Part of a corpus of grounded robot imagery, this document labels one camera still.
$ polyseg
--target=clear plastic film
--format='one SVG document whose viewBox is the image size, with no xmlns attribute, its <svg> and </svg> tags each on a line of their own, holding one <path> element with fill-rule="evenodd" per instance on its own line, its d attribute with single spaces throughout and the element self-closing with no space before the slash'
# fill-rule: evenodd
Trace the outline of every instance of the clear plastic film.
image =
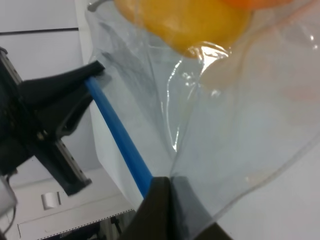
<svg viewBox="0 0 320 240">
<path fill-rule="evenodd" d="M 151 173 L 171 177 L 181 239 L 318 144 L 319 13 L 316 0 L 114 0 L 86 13 L 104 93 Z"/>
</svg>

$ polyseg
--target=orange object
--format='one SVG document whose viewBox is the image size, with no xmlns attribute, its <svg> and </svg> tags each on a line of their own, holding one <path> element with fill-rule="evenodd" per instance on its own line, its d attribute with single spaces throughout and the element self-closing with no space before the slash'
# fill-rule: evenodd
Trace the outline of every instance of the orange object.
<svg viewBox="0 0 320 240">
<path fill-rule="evenodd" d="M 256 9 L 273 8 L 273 7 L 289 4 L 293 0 L 224 0 L 224 1 L 233 7 L 246 9 L 246 10 L 256 10 Z"/>
<path fill-rule="evenodd" d="M 230 47 L 245 31 L 251 11 L 222 0 L 114 0 L 130 22 L 159 36 L 177 52 L 196 57 L 191 47 L 209 42 Z"/>
</svg>

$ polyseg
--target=blue plastic stick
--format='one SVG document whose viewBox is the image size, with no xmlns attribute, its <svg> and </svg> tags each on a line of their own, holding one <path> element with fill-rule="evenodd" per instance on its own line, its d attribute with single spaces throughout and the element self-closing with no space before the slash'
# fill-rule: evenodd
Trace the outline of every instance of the blue plastic stick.
<svg viewBox="0 0 320 240">
<path fill-rule="evenodd" d="M 105 94 L 102 92 L 97 80 L 90 77 L 85 81 L 96 105 L 98 106 L 110 132 L 128 166 L 137 187 L 143 197 L 148 193 L 152 175 L 132 142 L 125 127 L 118 118 L 115 110 L 111 106 Z"/>
</svg>

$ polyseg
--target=yellow object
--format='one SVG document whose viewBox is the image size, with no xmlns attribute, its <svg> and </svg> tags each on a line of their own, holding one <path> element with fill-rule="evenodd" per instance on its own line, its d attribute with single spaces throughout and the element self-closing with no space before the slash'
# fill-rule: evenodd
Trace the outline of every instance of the yellow object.
<svg viewBox="0 0 320 240">
<path fill-rule="evenodd" d="M 293 0 L 224 0 L 231 6 L 247 9 L 256 10 L 264 8 L 272 8 L 280 5 L 291 3 Z"/>
<path fill-rule="evenodd" d="M 245 31 L 251 12 L 223 0 L 114 0 L 130 22 L 159 36 L 177 52 L 196 57 L 191 47 L 209 42 L 228 48 Z"/>
</svg>

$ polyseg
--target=transparent plastic bag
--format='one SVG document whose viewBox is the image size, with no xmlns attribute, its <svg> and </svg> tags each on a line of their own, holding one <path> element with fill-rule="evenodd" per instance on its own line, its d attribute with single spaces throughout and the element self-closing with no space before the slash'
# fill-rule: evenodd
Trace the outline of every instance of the transparent plastic bag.
<svg viewBox="0 0 320 240">
<path fill-rule="evenodd" d="M 151 173 L 171 177 L 181 239 L 195 238 L 319 142 L 319 2 L 242 9 L 236 30 L 190 45 L 193 17 L 210 19 L 195 4 L 221 1 L 115 0 L 86 13 L 93 56 L 111 78 L 104 93 Z M 130 14 L 119 7 L 128 3 Z M 170 11 L 161 15 L 164 6 Z M 235 21 L 225 11 L 212 13 L 212 25 Z M 177 31 L 164 28 L 173 23 Z"/>
</svg>

